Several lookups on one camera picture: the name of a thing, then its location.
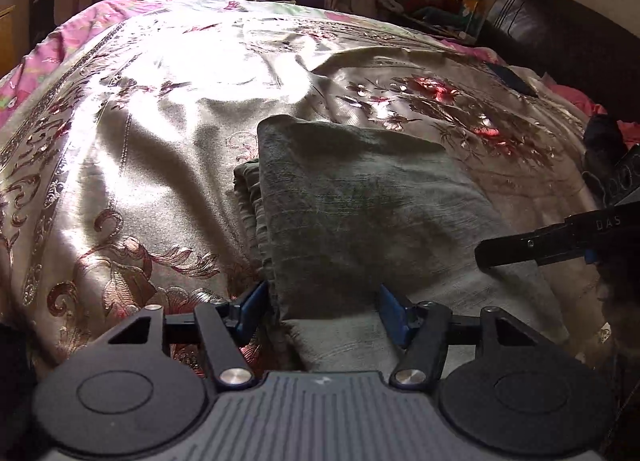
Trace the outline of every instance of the red cloth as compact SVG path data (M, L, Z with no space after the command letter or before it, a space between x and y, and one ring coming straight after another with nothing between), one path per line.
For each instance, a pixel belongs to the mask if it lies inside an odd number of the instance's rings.
M594 114L607 114L606 108L600 104L595 104L590 97L584 94L584 92L578 91L578 89L553 84L547 87L558 96L562 96L565 100L574 104L590 118ZM640 125L619 121L618 126L620 127L620 132L622 132L622 137L628 148L631 148L636 143L640 143Z

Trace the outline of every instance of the white logo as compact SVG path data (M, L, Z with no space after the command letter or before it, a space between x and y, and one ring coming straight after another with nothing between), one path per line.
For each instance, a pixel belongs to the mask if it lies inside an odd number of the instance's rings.
M316 378L315 380L312 380L314 383L317 383L318 385L325 385L327 383L331 383L331 378L329 377L322 377L322 378Z

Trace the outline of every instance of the bed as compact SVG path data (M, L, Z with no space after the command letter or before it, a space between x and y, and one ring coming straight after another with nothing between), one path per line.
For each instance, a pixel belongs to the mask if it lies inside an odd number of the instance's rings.
M488 54L488 59L495 55ZM91 6L0 80L0 314L43 375L149 303L167 313L258 281L233 169L272 114L441 144L515 232L595 208L587 117L534 72L357 16L243 0ZM577 352L604 321L584 261L541 272ZM261 358L260 344L245 350ZM174 355L189 364L189 348Z

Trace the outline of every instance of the gray ribbed panel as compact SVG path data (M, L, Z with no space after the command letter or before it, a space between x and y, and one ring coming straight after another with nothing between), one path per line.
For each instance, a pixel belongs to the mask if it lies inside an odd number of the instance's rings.
M66 459L57 454L46 461ZM270 373L222 394L200 429L155 461L484 461L505 459L454 434L423 394L377 373ZM597 461L585 453L574 461Z

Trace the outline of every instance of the folded cloth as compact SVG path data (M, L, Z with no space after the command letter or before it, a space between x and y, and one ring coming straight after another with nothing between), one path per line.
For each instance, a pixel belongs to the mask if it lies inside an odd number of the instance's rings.
M476 267L475 245L512 230L439 144L289 116L257 134L259 163L236 168L236 195L250 253L309 370L391 372L399 357L375 310L381 283L457 314L498 305L566 338L535 264ZM452 368L470 359L450 355Z

